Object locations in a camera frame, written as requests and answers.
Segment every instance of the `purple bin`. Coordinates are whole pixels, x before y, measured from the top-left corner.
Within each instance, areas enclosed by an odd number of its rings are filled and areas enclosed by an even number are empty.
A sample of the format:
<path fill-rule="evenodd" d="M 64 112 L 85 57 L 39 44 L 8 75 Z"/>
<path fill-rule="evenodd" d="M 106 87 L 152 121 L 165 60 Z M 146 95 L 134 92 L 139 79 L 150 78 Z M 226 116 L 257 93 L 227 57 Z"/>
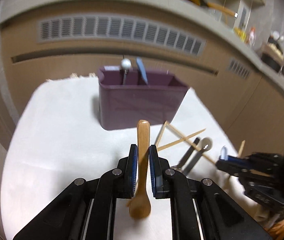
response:
<path fill-rule="evenodd" d="M 105 130 L 136 127 L 141 119 L 151 125 L 171 122 L 189 87 L 173 74 L 147 70 L 148 85 L 137 69 L 98 70 L 100 121 Z"/>

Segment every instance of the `air vent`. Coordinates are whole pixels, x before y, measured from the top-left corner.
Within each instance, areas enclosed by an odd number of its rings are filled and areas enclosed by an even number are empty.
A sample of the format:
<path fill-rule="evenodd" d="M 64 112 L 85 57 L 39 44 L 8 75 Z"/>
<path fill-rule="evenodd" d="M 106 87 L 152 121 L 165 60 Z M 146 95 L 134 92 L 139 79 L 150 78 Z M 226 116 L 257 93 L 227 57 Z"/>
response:
<path fill-rule="evenodd" d="M 169 36 L 168 36 L 168 41 L 166 42 L 166 45 L 170 46 L 170 47 L 173 47 L 177 36 L 178 36 L 177 32 L 170 31 Z"/>
<path fill-rule="evenodd" d="M 58 38 L 59 37 L 59 29 L 60 29 L 60 21 L 52 21 L 52 31 L 51 31 L 51 38 Z"/>
<path fill-rule="evenodd" d="M 106 30 L 107 30 L 108 22 L 109 22 L 108 18 L 98 17 L 97 35 L 106 36 Z"/>
<path fill-rule="evenodd" d="M 145 25 L 146 25 L 145 22 L 137 22 L 137 25 L 135 26 L 135 31 L 134 31 L 134 39 L 135 40 L 142 40 L 143 39 Z"/>
<path fill-rule="evenodd" d="M 133 29 L 133 20 L 124 20 L 123 29 L 122 29 L 122 37 L 123 38 L 131 38 L 131 33 Z"/>
<path fill-rule="evenodd" d="M 198 56 L 206 41 L 148 19 L 118 14 L 80 14 L 39 22 L 39 42 L 87 38 L 126 39 Z"/>
<path fill-rule="evenodd" d="M 185 39 L 186 39 L 185 35 L 183 35 L 183 34 L 179 35 L 178 42 L 177 42 L 177 45 L 176 45 L 176 47 L 178 49 L 183 49 Z"/>
<path fill-rule="evenodd" d="M 190 37 L 187 38 L 187 41 L 186 41 L 186 44 L 185 44 L 185 47 L 184 47 L 185 52 L 190 53 L 190 51 L 192 49 L 193 42 L 194 42 L 194 39 L 192 39 Z"/>
<path fill-rule="evenodd" d="M 202 45 L 202 42 L 195 41 L 195 44 L 194 44 L 194 47 L 193 47 L 193 50 L 192 50 L 192 54 L 198 55 L 200 48 L 201 48 L 201 45 Z"/>
<path fill-rule="evenodd" d="M 167 28 L 160 27 L 158 37 L 156 38 L 156 43 L 163 45 L 165 42 L 166 34 L 168 33 Z"/>
<path fill-rule="evenodd" d="M 74 36 L 82 35 L 82 24 L 83 24 L 83 18 L 74 18 L 74 24 L 73 24 Z"/>
<path fill-rule="evenodd" d="M 49 35 L 50 35 L 49 30 L 50 30 L 49 22 L 41 23 L 41 39 L 42 40 L 46 40 L 49 38 Z"/>
<path fill-rule="evenodd" d="M 147 27 L 147 32 L 146 32 L 146 36 L 145 36 L 146 41 L 149 41 L 149 42 L 154 41 L 157 28 L 158 27 L 156 25 L 149 24 L 149 26 Z"/>
<path fill-rule="evenodd" d="M 246 79 L 250 75 L 250 70 L 246 69 L 239 61 L 234 59 L 231 60 L 228 70 L 243 79 Z"/>
<path fill-rule="evenodd" d="M 90 36 L 94 34 L 95 18 L 87 18 L 85 25 L 85 35 Z"/>
<path fill-rule="evenodd" d="M 120 18 L 111 18 L 111 26 L 110 26 L 109 35 L 111 37 L 119 37 L 120 27 L 121 27 L 121 19 Z"/>
<path fill-rule="evenodd" d="M 71 19 L 62 19 L 62 36 L 70 36 L 71 35 Z"/>

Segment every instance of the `white tablecloth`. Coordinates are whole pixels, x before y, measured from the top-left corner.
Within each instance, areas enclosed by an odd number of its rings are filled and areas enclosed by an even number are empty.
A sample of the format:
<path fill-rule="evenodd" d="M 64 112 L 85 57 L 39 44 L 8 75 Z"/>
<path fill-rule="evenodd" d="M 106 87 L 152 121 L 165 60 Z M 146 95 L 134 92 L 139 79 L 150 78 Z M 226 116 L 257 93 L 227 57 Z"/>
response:
<path fill-rule="evenodd" d="M 13 239 L 74 179 L 99 178 L 115 168 L 120 158 L 128 156 L 130 145 L 137 143 L 135 128 L 106 131 L 101 127 L 98 100 L 97 78 L 50 81 L 34 92 L 19 120 L 3 169 L 1 213 L 7 240 Z M 172 124 L 185 135 L 206 128 L 199 136 L 212 138 L 213 147 L 207 152 L 212 159 L 217 160 L 223 146 L 236 156 L 227 136 L 193 89 L 187 92 Z M 151 144 L 160 128 L 151 126 Z M 159 146 L 176 139 L 166 130 Z M 188 148 L 183 142 L 160 151 L 159 156 L 171 166 L 176 165 Z M 228 175 L 201 158 L 189 177 L 211 178 L 222 187 Z M 118 200 L 114 240 L 172 239 L 170 200 L 154 199 L 150 176 L 147 178 L 150 216 L 134 221 L 125 206 L 127 200 Z M 242 192 L 237 178 L 231 177 L 229 195 L 253 215 L 256 203 Z"/>

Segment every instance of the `wooden spoon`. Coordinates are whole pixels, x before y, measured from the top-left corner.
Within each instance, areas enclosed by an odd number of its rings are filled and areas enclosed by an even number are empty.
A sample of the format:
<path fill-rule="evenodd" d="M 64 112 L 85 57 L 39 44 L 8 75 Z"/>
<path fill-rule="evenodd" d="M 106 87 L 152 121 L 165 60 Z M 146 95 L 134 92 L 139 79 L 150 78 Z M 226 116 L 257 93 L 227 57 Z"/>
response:
<path fill-rule="evenodd" d="M 146 174 L 149 161 L 150 124 L 146 120 L 138 122 L 138 189 L 130 202 L 130 216 L 134 219 L 146 218 L 151 212 L 151 203 L 146 193 Z"/>

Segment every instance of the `countertop edge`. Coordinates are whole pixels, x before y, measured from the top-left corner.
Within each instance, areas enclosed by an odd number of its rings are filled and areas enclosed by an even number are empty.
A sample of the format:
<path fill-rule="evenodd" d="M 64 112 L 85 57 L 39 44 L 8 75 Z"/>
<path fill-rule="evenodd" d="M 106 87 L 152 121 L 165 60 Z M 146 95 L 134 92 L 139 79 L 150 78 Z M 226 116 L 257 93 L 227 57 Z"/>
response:
<path fill-rule="evenodd" d="M 7 20 L 20 15 L 26 11 L 39 8 L 48 4 L 71 1 L 71 0 L 3 0 L 0 12 L 0 25 Z M 275 85 L 284 91 L 284 78 L 279 76 L 269 66 L 265 65 L 260 58 L 244 44 L 229 27 L 221 22 L 212 20 L 203 9 L 194 6 L 187 0 L 121 0 L 125 2 L 133 2 L 152 6 L 161 10 L 165 10 L 175 15 L 186 18 L 196 24 L 215 33 L 223 40 L 232 45 L 240 53 L 242 53 L 259 71 L 267 76 Z"/>

